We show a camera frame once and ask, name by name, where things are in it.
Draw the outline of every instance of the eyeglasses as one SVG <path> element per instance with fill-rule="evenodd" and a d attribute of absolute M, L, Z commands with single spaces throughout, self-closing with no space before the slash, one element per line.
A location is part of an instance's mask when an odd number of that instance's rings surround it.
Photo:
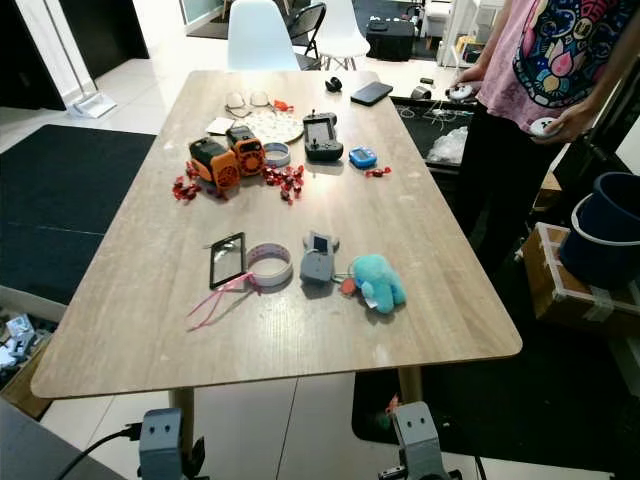
<path fill-rule="evenodd" d="M 271 110 L 274 110 L 269 101 L 269 96 L 265 92 L 252 92 L 249 97 L 249 103 L 253 107 L 270 107 Z M 224 109 L 238 118 L 244 118 L 252 113 L 242 95 L 237 92 L 227 94 Z"/>

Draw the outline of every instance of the graphic print shirt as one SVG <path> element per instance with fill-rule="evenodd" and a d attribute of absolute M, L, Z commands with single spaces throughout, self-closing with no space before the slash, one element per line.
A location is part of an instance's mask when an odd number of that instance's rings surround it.
<path fill-rule="evenodd" d="M 528 132 L 589 96 L 640 0 L 513 0 L 478 93 Z"/>

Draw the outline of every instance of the human hand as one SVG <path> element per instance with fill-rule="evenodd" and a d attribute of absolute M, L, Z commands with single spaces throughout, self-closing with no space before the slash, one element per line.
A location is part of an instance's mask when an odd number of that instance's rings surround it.
<path fill-rule="evenodd" d="M 487 67 L 476 63 L 473 67 L 467 68 L 462 72 L 451 86 L 455 87 L 461 83 L 481 82 L 485 73 L 487 73 Z"/>
<path fill-rule="evenodd" d="M 533 141 L 539 145 L 571 143 L 593 125 L 596 113 L 597 109 L 592 108 L 588 102 L 573 105 L 544 129 L 545 133 L 557 130 L 555 135 L 547 138 L 534 138 Z"/>

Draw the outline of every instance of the orange device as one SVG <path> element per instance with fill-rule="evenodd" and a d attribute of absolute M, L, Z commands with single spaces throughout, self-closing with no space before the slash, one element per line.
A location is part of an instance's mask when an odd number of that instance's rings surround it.
<path fill-rule="evenodd" d="M 240 183 L 236 155 L 211 137 L 204 137 L 189 145 L 191 164 L 198 175 L 216 184 L 218 190 L 227 190 Z"/>
<path fill-rule="evenodd" d="M 264 166 L 264 148 L 247 126 L 232 127 L 227 130 L 229 147 L 236 154 L 238 168 L 242 175 L 257 175 Z"/>

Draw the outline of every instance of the black remote control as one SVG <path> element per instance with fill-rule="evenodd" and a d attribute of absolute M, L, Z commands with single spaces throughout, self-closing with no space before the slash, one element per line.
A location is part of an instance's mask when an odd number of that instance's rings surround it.
<path fill-rule="evenodd" d="M 315 113 L 315 110 L 302 119 L 304 151 L 310 162 L 334 162 L 342 156 L 343 146 L 336 140 L 333 128 L 337 121 L 335 113 Z"/>

